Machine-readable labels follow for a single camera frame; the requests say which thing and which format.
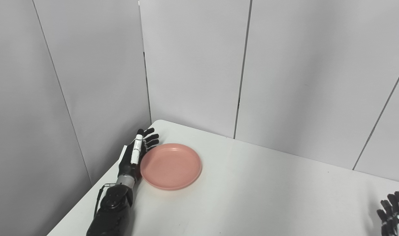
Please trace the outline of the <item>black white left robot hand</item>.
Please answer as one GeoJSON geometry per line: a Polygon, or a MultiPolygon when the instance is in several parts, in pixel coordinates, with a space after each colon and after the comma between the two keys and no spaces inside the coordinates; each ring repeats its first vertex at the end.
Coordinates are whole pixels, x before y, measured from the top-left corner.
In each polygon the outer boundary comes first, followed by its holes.
{"type": "Polygon", "coordinates": [[[154,128],[139,129],[135,139],[126,146],[117,176],[130,176],[135,179],[135,182],[138,182],[141,179],[140,164],[143,157],[158,144],[159,134],[155,132],[154,128]]]}

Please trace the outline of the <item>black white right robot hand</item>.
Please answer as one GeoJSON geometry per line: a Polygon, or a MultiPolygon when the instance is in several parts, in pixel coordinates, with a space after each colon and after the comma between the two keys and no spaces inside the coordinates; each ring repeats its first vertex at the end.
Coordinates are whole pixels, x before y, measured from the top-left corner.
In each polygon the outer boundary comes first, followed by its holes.
{"type": "Polygon", "coordinates": [[[399,236],[399,191],[387,195],[387,200],[381,200],[382,209],[378,209],[382,226],[382,236],[399,236]]]}

